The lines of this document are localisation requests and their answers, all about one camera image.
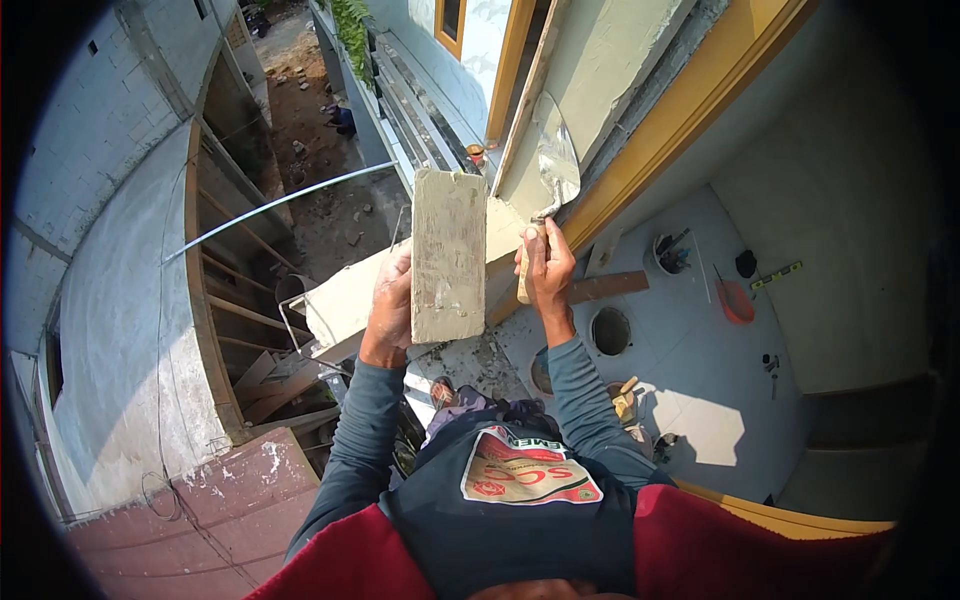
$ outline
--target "wooden trowel handle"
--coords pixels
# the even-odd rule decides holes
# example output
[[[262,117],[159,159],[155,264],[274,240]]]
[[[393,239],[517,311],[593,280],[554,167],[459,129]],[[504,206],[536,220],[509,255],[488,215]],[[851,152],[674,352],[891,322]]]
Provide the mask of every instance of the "wooden trowel handle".
[[[546,225],[534,225],[530,227],[537,228],[537,235],[540,237],[543,245],[546,246]],[[516,284],[516,299],[521,304],[529,304],[530,296],[527,295],[527,269],[530,267],[530,257],[527,256],[526,244],[523,245],[523,256],[520,258],[520,281]]]

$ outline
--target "metal pipe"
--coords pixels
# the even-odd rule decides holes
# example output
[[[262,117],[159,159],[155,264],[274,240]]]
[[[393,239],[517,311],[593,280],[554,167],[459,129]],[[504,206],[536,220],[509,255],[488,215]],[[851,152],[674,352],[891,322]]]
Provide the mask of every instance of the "metal pipe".
[[[303,196],[304,194],[309,194],[310,192],[314,192],[314,191],[317,191],[317,190],[319,190],[319,189],[323,189],[323,188],[325,188],[325,187],[328,187],[329,185],[333,185],[334,183],[339,183],[339,182],[341,182],[341,181],[346,181],[346,180],[352,180],[353,178],[355,178],[355,177],[357,177],[357,176],[359,176],[359,175],[366,175],[366,174],[368,174],[368,173],[373,173],[373,172],[375,172],[375,171],[382,171],[383,169],[386,169],[386,168],[388,168],[388,167],[392,167],[392,166],[394,166],[395,164],[396,164],[396,161],[394,160],[394,161],[391,161],[391,162],[384,162],[383,164],[374,165],[373,167],[367,167],[366,169],[360,169],[359,171],[354,171],[353,173],[347,173],[346,175],[341,175],[340,177],[335,177],[335,178],[333,178],[332,180],[321,181],[320,183],[317,183],[316,185],[311,185],[310,187],[305,187],[305,188],[303,188],[302,190],[300,190],[299,192],[294,192],[293,194],[288,194],[288,195],[284,196],[283,198],[279,198],[279,199],[277,199],[277,200],[274,200],[274,201],[271,202],[271,203],[264,204],[264,205],[262,205],[262,206],[258,206],[258,207],[255,208],[254,210],[251,210],[250,212],[248,212],[248,213],[246,213],[246,214],[242,214],[242,215],[240,215],[239,217],[237,217],[236,219],[233,219],[232,221],[227,221],[226,223],[222,224],[221,226],[219,226],[219,227],[217,227],[217,228],[214,228],[214,229],[211,229],[211,230],[208,231],[207,233],[201,235],[200,237],[198,237],[197,239],[193,240],[192,242],[190,242],[189,244],[187,244],[187,245],[184,246],[183,248],[179,249],[178,251],[170,254],[169,256],[167,256],[166,258],[164,258],[163,260],[161,260],[161,261],[160,261],[160,265],[162,266],[162,265],[167,264],[168,262],[170,262],[170,261],[173,260],[174,258],[177,258],[178,256],[180,256],[180,255],[183,254],[184,252],[190,250],[191,248],[193,248],[193,247],[196,246],[197,244],[200,244],[201,242],[203,242],[203,240],[206,240],[206,239],[209,239],[209,238],[213,237],[214,235],[216,235],[217,233],[220,233],[220,232],[223,231],[224,229],[230,228],[230,227],[236,225],[237,223],[240,223],[241,221],[245,221],[245,220],[249,219],[250,217],[252,217],[253,215],[260,214],[261,212],[264,212],[264,211],[266,211],[266,210],[270,210],[271,208],[273,208],[274,206],[277,206],[278,204],[283,204],[283,203],[285,203],[285,202],[288,202],[288,201],[293,200],[294,198],[299,198],[300,196]]]

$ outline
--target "window frame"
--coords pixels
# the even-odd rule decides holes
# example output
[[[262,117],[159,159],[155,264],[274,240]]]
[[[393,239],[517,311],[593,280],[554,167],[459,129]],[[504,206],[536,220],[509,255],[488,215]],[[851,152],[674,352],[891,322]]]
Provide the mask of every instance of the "window frame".
[[[434,8],[433,37],[453,55],[453,58],[460,60],[464,48],[464,21],[467,17],[467,0],[460,0],[460,14],[457,16],[457,37],[459,39],[453,39],[444,31],[444,0],[435,0]]]

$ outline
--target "dirt ground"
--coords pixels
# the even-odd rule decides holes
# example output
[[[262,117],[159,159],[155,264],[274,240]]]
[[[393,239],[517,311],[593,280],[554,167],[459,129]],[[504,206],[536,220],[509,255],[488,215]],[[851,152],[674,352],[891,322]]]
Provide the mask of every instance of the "dirt ground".
[[[304,187],[364,168],[356,141],[327,127],[330,117],[323,107],[334,102],[324,90],[326,69],[309,9],[288,7],[283,20],[274,21],[268,34],[254,39],[254,47],[267,72],[273,144],[283,185],[288,194]],[[286,77],[286,82],[278,80]],[[298,79],[309,87],[300,90]],[[299,154],[294,141],[306,146]],[[322,283],[343,267],[386,248],[396,216],[387,219],[386,202],[402,194],[402,184],[392,170],[338,183],[289,203],[301,266]],[[368,205],[372,210],[365,211]]]

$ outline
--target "hand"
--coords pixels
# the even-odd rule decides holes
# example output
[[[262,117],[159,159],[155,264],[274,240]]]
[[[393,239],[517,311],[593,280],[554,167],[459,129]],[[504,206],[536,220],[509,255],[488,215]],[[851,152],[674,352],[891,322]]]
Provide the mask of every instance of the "hand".
[[[527,295],[543,321],[547,345],[552,348],[575,334],[573,316],[566,299],[577,261],[566,244],[564,233],[553,219],[547,217],[544,225],[546,245],[537,236],[536,228],[528,227],[520,231],[523,241],[514,256],[514,274],[520,275],[520,260],[526,247],[530,261],[527,268]]]
[[[387,254],[373,286],[373,309],[360,344],[360,360],[377,367],[403,367],[410,331],[410,240]]]

